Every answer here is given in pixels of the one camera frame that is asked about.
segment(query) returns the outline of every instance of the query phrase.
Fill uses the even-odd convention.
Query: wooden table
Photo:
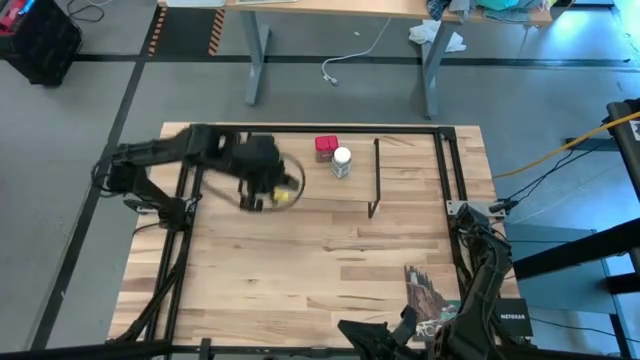
[[[167,6],[166,0],[158,0],[158,3],[160,6]],[[426,0],[298,0],[293,3],[256,5],[241,5],[238,0],[227,0],[225,8],[240,11],[242,18],[252,63],[246,94],[246,102],[249,105],[254,105],[257,100],[270,35],[268,25],[258,26],[255,16],[256,11],[431,19],[427,12]],[[531,21],[528,23],[529,25],[544,26],[551,24],[552,19],[549,11],[531,10],[530,14]],[[433,44],[427,43],[421,46],[422,77],[426,104],[425,116],[427,118],[437,114],[436,73],[454,29],[457,25],[460,25],[458,16],[448,10],[445,10],[441,20],[442,23]],[[482,10],[477,10],[469,15],[467,21],[484,23],[491,20],[484,18]]]
[[[167,123],[161,137],[187,125]],[[259,125],[267,132],[289,129]],[[368,219],[361,203],[345,201],[366,192],[343,190],[342,199],[330,200],[318,194],[337,188],[324,188],[313,180],[308,183],[309,197],[303,196],[287,212],[272,214],[241,212],[202,190],[175,344],[195,346],[208,337],[217,346],[350,347],[336,327],[339,320],[387,321],[391,327],[398,323],[407,303],[404,266],[408,264],[427,269],[445,299],[460,299],[443,202],[445,186],[458,199],[454,157],[444,141],[444,155],[438,161],[435,137],[420,133],[437,128],[304,125],[320,134],[337,134],[352,147],[379,139],[382,199],[376,215]],[[469,198],[494,200],[479,127],[455,127],[455,133]],[[319,169],[309,155],[312,151],[304,150],[313,149],[311,138],[318,134],[292,130],[274,135],[281,149],[291,150],[305,167]],[[355,165],[367,160],[354,156],[353,161]],[[446,164],[448,183],[441,181],[439,163]],[[179,169],[179,164],[157,166],[150,177],[173,194]],[[296,176],[291,167],[287,171]],[[203,181],[230,194],[237,191],[237,179],[217,173],[205,173]],[[141,216],[138,226],[155,221],[155,216]],[[110,337],[122,333],[151,298],[165,233],[151,228],[134,237]],[[514,278],[505,281],[501,295],[519,297]],[[160,329],[166,312],[165,304]]]

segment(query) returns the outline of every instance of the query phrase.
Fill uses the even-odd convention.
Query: standing desk
[[[165,0],[158,0],[158,2],[160,6],[167,6]],[[426,0],[298,0],[294,3],[259,5],[240,5],[238,0],[227,0],[225,9],[240,11],[241,14],[242,26],[251,56],[251,70],[249,71],[246,94],[246,102],[250,105],[254,105],[257,101],[270,34],[268,25],[258,25],[256,11],[431,19],[427,12]],[[528,23],[529,25],[551,24],[549,11],[531,10],[530,14],[531,22]],[[461,24],[458,16],[449,10],[445,10],[441,20],[442,23],[433,45],[423,44],[421,46],[425,115],[427,118],[437,115],[436,73],[455,27]],[[490,22],[483,17],[482,10],[476,10],[470,14],[467,21]]]
[[[166,123],[161,137],[187,125]],[[309,174],[319,171],[314,165],[314,136],[336,134],[341,143],[362,148],[377,141],[378,210],[370,219],[367,208],[354,201],[370,199],[362,196],[373,190],[373,177],[358,178],[361,191],[308,180],[309,192],[293,208],[250,214],[200,188],[205,182],[234,194],[237,179],[197,170],[187,175],[180,164],[154,166],[150,179],[166,193],[182,186],[185,197],[203,197],[196,206],[193,230],[175,241],[169,243],[167,231],[158,228],[134,236],[109,337],[120,335],[136,319],[154,293],[159,268],[175,262],[185,248],[183,280],[165,299],[153,336],[164,334],[185,352],[195,351],[202,338],[232,353],[349,349],[336,327],[339,320],[386,321],[391,328],[398,324],[407,304],[408,264],[426,271],[444,299],[460,300],[454,254],[461,249],[448,231],[445,200],[495,200],[479,127],[224,126],[273,134],[279,148],[295,150],[292,155],[310,169]],[[354,166],[370,164],[367,156],[355,156]],[[293,167],[285,166],[298,176]],[[155,216],[141,216],[138,226],[155,221]],[[167,247],[173,248],[172,255],[165,254]],[[512,275],[510,271],[503,283],[503,298],[520,296]]]

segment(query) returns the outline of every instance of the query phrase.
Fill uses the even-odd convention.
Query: desk leg
[[[442,22],[431,48],[428,49],[427,43],[422,44],[422,79],[424,81],[425,116],[427,119],[438,114],[436,73],[453,35],[453,27],[456,25],[457,23]]]
[[[262,68],[264,67],[264,54],[267,49],[267,40],[269,39],[269,26],[263,25],[261,29],[258,29],[258,21],[254,11],[241,11],[240,17],[242,18],[244,36],[247,39],[247,46],[249,46],[249,54],[251,55],[251,71],[249,72],[246,102],[249,105],[255,105],[260,87]]]

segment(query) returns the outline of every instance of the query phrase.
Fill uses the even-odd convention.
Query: red box
[[[339,147],[340,146],[338,145],[338,137],[335,135],[316,137],[316,161],[331,161],[333,152],[336,151],[336,149]]]

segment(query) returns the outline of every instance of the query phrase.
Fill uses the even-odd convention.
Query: white cloth
[[[409,40],[420,45],[426,42],[432,43],[433,39],[436,38],[436,33],[438,33],[439,27],[440,21],[422,20],[422,25],[414,26],[409,29]],[[462,40],[462,36],[457,32],[454,32],[453,35],[451,35],[451,40],[449,40],[449,45],[447,45],[445,52],[464,51],[467,48],[467,45],[464,45]]]

